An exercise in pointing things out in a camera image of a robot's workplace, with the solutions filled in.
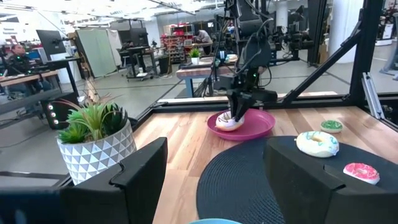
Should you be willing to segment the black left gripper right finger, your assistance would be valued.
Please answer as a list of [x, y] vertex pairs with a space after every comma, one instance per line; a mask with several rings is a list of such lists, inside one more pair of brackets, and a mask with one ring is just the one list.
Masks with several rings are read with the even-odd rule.
[[[268, 183], [286, 223], [397, 223], [397, 164], [341, 143], [337, 155], [308, 156], [294, 137], [269, 138], [263, 153]], [[360, 162], [375, 168], [371, 185], [345, 173]]]

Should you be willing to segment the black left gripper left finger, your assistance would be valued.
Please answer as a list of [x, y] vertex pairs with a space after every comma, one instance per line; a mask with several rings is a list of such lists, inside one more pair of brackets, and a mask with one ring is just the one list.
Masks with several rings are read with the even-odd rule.
[[167, 138], [160, 137], [117, 164], [61, 190], [66, 223], [152, 223], [165, 179]]

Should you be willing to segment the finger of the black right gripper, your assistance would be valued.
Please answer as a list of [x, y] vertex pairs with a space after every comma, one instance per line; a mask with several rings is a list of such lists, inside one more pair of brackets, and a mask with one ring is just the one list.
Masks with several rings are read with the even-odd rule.
[[246, 111], [255, 103], [255, 100], [238, 100], [238, 107], [236, 109], [236, 121], [244, 116]]
[[229, 99], [230, 113], [231, 118], [235, 121], [239, 121], [241, 119], [239, 115], [239, 100], [238, 97], [232, 97]]

